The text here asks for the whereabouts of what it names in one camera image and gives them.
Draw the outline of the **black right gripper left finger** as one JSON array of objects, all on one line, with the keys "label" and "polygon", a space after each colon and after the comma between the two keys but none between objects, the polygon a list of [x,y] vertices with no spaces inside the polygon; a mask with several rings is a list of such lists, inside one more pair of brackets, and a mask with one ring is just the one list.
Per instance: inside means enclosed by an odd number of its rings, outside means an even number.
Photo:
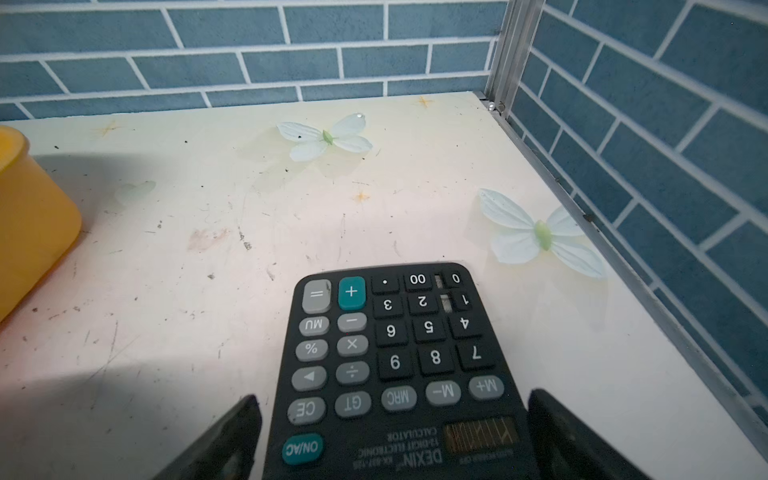
[{"label": "black right gripper left finger", "polygon": [[258,400],[246,395],[154,479],[248,479],[261,427]]}]

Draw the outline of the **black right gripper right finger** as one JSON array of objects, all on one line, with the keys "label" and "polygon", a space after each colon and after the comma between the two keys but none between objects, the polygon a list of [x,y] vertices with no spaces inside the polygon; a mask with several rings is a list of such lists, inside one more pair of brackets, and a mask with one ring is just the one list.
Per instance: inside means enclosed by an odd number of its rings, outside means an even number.
[{"label": "black right gripper right finger", "polygon": [[649,480],[546,390],[531,391],[527,419],[542,479]]}]

